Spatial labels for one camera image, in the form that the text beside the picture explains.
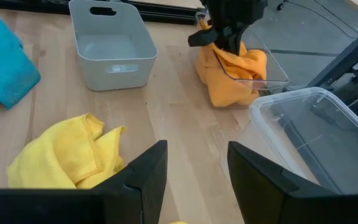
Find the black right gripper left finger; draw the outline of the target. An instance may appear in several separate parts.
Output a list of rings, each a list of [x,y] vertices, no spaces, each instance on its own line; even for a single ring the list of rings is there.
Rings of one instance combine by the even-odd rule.
[[[158,223],[167,162],[160,140],[92,189],[0,189],[0,223]]]

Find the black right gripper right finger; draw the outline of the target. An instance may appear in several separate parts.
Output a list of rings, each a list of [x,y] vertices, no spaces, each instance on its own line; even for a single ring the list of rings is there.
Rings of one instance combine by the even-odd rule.
[[[227,164],[245,223],[358,223],[358,194],[336,194],[237,141]]]

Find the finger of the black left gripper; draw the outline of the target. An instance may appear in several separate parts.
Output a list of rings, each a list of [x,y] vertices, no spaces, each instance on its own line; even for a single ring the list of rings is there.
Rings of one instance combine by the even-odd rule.
[[[234,55],[239,55],[242,35],[248,27],[248,25],[244,24],[239,24],[234,27],[226,26],[223,29],[219,48]]]
[[[229,36],[229,28],[215,29],[202,29],[188,37],[188,45],[190,47],[204,47],[214,43],[216,46],[224,45],[227,37]]]

